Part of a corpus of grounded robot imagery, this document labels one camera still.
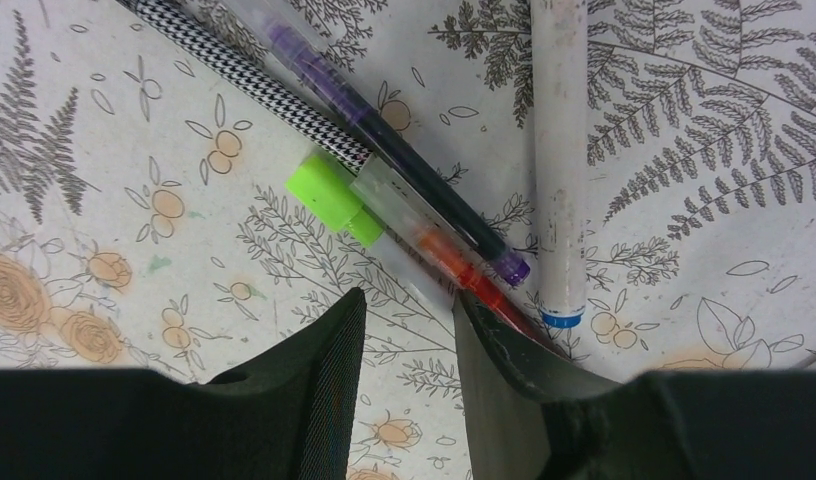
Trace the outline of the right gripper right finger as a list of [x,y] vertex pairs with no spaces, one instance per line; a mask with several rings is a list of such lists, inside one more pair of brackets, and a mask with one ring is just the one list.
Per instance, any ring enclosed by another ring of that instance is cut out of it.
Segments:
[[453,305],[477,479],[816,479],[816,369],[653,370],[616,383]]

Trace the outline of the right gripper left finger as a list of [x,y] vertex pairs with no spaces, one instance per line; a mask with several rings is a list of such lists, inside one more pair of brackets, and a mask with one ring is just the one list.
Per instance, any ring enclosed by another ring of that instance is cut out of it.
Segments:
[[341,479],[367,305],[207,383],[149,369],[0,370],[0,479]]

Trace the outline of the green cap pen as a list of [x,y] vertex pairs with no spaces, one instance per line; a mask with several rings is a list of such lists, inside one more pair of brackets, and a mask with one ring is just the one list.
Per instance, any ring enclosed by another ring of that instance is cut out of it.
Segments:
[[386,232],[324,154],[306,157],[285,182],[286,189],[334,233],[357,240],[385,269],[426,305],[448,311],[453,300],[444,288]]

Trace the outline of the orange red ink pen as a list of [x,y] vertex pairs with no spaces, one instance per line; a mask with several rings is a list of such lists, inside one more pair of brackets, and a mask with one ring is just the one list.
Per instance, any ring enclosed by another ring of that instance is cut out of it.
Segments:
[[[552,351],[554,345],[478,267],[459,250],[451,236],[437,226],[408,193],[399,188],[395,174],[377,157],[369,159],[352,180],[350,191],[364,204],[376,222],[395,233],[429,266],[456,287],[472,293],[500,320]],[[433,306],[443,309],[453,301],[437,281],[397,241],[382,233],[370,251],[391,268],[400,280],[409,282]]]

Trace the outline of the purple ink gel pen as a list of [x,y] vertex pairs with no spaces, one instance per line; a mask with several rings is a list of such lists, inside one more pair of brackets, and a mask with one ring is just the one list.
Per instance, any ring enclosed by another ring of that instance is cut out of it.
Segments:
[[352,133],[360,135],[503,280],[511,286],[523,283],[530,274],[523,257],[487,225],[326,59],[327,42],[303,17],[283,1],[226,1],[224,5],[285,68],[328,104]]

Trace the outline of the blue cap white marker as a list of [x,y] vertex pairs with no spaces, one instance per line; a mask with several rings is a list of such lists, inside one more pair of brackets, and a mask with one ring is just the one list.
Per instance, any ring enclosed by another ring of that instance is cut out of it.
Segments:
[[530,10],[538,310],[567,329],[585,310],[587,4],[534,1]]

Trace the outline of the houndstooth pattern pen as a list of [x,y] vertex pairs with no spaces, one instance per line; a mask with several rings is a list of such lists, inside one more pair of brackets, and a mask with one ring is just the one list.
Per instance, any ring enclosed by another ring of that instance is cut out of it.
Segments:
[[269,76],[252,60],[227,45],[184,11],[167,1],[119,0],[118,3],[183,48],[256,103],[334,157],[351,174],[361,170],[372,151],[311,103]]

